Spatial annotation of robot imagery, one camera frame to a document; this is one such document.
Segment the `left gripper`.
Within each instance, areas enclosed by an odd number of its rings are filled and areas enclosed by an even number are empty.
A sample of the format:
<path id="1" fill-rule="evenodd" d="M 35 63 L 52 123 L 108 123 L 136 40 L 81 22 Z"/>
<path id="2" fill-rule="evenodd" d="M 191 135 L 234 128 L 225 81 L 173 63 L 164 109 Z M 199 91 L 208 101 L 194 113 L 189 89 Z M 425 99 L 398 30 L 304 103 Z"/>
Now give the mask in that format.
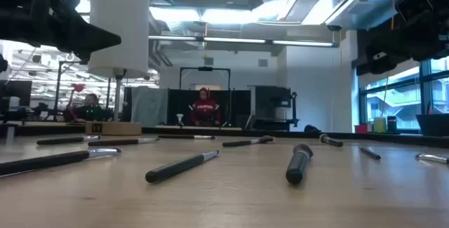
<path id="1" fill-rule="evenodd" d="M 0 0 L 0 39 L 54 46 L 88 62 L 92 53 L 118 46 L 121 37 L 87 23 L 80 0 Z"/>

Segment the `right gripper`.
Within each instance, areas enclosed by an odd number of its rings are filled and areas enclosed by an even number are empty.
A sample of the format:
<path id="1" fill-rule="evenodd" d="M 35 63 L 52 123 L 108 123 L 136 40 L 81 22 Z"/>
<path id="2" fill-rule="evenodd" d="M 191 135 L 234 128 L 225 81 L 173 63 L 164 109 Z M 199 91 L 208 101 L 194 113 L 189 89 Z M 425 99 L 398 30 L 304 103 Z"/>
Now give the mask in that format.
<path id="1" fill-rule="evenodd" d="M 396 10 L 403 26 L 368 30 L 366 63 L 370 67 L 449 56 L 449 0 L 399 0 Z"/>

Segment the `fan makeup brush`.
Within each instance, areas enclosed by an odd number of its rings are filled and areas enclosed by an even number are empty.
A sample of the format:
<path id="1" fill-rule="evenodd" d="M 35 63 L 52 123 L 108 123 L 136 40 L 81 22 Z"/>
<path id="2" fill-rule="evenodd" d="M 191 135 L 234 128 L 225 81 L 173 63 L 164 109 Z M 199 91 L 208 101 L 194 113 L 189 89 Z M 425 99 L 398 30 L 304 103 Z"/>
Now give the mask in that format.
<path id="1" fill-rule="evenodd" d="M 274 140 L 271 136 L 262 136 L 260 138 L 252 139 L 252 140 L 241 140 L 234 142 L 223 142 L 223 147 L 242 147 L 254 144 L 267 144 L 268 142 L 272 142 Z"/>

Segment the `white cylindrical cup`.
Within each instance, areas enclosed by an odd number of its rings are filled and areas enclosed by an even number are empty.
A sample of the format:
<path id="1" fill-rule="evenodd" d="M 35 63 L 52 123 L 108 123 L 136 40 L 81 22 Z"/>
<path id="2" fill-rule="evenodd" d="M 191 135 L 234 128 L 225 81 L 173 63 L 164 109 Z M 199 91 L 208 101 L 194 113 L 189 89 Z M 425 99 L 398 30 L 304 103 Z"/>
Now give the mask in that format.
<path id="1" fill-rule="evenodd" d="M 140 135 L 139 123 L 120 122 L 121 84 L 148 74 L 149 0 L 91 0 L 90 24 L 121 37 L 121 43 L 91 54 L 88 72 L 116 81 L 114 119 L 88 121 L 86 132 Z"/>

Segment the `red articulated stand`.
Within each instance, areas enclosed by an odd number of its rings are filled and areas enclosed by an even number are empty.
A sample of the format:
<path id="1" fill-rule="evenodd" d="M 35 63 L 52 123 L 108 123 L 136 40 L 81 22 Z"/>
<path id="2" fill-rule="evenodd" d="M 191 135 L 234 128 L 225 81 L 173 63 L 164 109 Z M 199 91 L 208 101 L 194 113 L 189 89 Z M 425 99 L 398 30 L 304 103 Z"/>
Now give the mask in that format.
<path id="1" fill-rule="evenodd" d="M 77 116 L 74 113 L 73 108 L 72 108 L 72 102 L 73 102 L 74 94 L 75 93 L 80 93 L 84 89 L 84 87 L 85 87 L 85 85 L 81 84 L 81 83 L 73 83 L 72 84 L 72 91 L 71 91 L 71 94 L 70 94 L 70 97 L 69 97 L 69 101 L 67 103 L 67 110 L 72 115 L 72 117 L 73 117 L 72 121 L 73 122 L 77 122 L 78 121 Z"/>

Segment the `black tripod stand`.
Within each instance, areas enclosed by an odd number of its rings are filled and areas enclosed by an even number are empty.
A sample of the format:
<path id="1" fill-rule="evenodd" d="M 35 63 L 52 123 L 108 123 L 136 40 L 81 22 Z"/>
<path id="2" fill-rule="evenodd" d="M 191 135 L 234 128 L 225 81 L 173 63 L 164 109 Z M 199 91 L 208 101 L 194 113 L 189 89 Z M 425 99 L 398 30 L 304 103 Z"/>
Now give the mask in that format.
<path id="1" fill-rule="evenodd" d="M 58 117 L 72 106 L 74 94 L 79 93 L 76 87 L 87 79 L 82 77 L 86 73 L 87 66 L 81 61 L 58 61 L 56 80 L 46 80 L 46 84 L 55 86 L 53 106 L 48 106 L 46 121 L 58 121 Z"/>

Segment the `large window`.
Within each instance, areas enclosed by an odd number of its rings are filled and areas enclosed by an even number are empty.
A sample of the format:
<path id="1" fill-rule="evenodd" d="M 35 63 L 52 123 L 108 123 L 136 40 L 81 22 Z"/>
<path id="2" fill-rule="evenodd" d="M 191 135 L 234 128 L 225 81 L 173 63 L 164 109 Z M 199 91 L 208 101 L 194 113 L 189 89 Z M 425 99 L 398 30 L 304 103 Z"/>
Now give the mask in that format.
<path id="1" fill-rule="evenodd" d="M 418 114 L 449 114 L 449 56 L 408 60 L 383 74 L 358 77 L 360 122 L 392 116 L 399 130 L 418 130 Z"/>

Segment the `person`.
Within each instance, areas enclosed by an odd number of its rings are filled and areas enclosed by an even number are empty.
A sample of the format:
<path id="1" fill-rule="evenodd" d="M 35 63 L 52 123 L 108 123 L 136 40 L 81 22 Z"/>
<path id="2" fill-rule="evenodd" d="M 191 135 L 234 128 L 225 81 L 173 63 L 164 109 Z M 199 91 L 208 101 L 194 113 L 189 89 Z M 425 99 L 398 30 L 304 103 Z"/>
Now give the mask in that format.
<path id="1" fill-rule="evenodd" d="M 103 110 L 99 105 L 98 96 L 89 93 L 80 107 L 69 103 L 62 116 L 65 122 L 95 121 L 102 119 Z"/>
<path id="2" fill-rule="evenodd" d="M 191 105 L 191 120 L 195 126 L 220 125 L 220 105 L 210 97 L 207 88 L 199 90 L 199 99 Z"/>

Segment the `green container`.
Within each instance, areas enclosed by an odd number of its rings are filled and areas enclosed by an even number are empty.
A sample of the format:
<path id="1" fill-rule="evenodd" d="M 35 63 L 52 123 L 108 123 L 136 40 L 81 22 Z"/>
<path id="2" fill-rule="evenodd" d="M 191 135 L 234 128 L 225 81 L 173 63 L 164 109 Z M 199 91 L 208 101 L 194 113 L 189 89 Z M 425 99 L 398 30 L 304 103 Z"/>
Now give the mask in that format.
<path id="1" fill-rule="evenodd" d="M 373 131 L 375 133 L 386 133 L 387 120 L 384 117 L 375 117 L 373 121 Z"/>

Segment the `black bin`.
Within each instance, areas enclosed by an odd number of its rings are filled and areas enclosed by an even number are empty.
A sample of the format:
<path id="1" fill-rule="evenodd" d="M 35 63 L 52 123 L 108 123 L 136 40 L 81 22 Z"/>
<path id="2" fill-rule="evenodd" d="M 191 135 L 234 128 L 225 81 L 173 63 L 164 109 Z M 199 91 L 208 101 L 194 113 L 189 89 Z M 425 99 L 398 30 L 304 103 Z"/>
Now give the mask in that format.
<path id="1" fill-rule="evenodd" d="M 418 114 L 421 133 L 432 137 L 449 137 L 449 114 Z"/>

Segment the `black computer monitor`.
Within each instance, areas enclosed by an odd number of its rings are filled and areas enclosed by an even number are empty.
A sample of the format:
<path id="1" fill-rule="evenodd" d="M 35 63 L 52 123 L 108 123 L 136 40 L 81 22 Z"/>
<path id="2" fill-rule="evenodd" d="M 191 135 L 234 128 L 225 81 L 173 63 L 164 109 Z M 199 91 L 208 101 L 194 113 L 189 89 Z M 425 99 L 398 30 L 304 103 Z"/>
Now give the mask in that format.
<path id="1" fill-rule="evenodd" d="M 30 105 L 31 92 L 31 81 L 0 80 L 0 98 L 17 97 L 20 99 L 19 105 L 21 107 L 28 107 Z"/>

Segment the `grey fabric partition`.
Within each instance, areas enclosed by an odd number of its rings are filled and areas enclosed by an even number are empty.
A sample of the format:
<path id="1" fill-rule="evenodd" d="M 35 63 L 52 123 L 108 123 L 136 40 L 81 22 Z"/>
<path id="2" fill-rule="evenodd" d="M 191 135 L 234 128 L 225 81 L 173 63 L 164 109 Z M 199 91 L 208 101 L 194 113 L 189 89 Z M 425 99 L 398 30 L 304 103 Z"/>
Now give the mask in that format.
<path id="1" fill-rule="evenodd" d="M 167 122 L 168 89 L 139 86 L 131 88 L 131 121 L 142 127 L 155 127 Z"/>

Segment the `black partition panel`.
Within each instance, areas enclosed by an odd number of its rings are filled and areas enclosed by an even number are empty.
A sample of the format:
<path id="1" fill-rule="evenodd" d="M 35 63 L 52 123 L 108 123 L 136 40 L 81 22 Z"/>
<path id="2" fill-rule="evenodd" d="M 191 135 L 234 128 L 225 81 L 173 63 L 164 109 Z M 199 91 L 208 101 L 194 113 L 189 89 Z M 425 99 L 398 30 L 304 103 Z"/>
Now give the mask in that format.
<path id="1" fill-rule="evenodd" d="M 249 90 L 210 90 L 210 97 L 220 105 L 221 123 L 213 127 L 242 127 L 251 113 Z M 191 105 L 199 99 L 199 90 L 169 90 L 167 124 L 177 125 L 176 114 L 183 114 L 185 126 L 195 126 L 191 120 Z"/>

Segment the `black equipment cabinet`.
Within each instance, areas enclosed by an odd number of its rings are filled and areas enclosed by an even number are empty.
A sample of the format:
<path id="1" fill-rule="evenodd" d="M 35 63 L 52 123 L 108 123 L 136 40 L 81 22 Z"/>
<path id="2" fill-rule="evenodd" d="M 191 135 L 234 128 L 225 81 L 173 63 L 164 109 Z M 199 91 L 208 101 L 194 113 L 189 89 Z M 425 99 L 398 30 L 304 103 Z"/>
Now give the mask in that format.
<path id="1" fill-rule="evenodd" d="M 297 127 L 296 92 L 278 86 L 256 86 L 253 97 L 250 120 L 253 130 L 288 132 L 291 126 Z"/>

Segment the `long linear ceiling light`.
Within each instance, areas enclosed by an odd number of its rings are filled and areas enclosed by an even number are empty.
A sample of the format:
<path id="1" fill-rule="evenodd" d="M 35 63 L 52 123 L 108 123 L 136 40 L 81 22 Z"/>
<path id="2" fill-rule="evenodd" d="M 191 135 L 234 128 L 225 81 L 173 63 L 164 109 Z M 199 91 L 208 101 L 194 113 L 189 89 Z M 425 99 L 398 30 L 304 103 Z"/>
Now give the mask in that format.
<path id="1" fill-rule="evenodd" d="M 322 41 L 288 41 L 288 40 L 273 40 L 273 39 L 247 39 L 247 38 L 224 38 L 224 37 L 210 37 L 210 36 L 165 36 L 165 35 L 149 35 L 149 40 L 158 41 L 187 41 L 187 42 L 217 42 L 217 43 L 250 43 L 250 44 L 264 44 L 276 46 L 308 46 L 321 48 L 335 48 L 339 44 L 335 42 Z"/>

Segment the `black overhead gantry frame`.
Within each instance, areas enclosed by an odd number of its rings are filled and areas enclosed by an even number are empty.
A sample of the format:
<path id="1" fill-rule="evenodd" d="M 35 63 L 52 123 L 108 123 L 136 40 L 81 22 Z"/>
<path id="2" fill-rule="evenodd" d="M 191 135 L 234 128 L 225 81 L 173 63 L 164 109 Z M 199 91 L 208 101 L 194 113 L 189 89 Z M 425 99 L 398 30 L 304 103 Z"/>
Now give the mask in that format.
<path id="1" fill-rule="evenodd" d="M 226 71 L 228 73 L 228 78 L 227 78 L 227 89 L 231 90 L 231 69 L 230 68 L 216 68 L 216 67 L 180 67 L 180 71 L 179 71 L 179 81 L 178 81 L 178 89 L 182 89 L 182 73 L 184 70 L 189 69 L 189 70 L 196 70 L 199 72 L 213 72 L 213 71 Z"/>

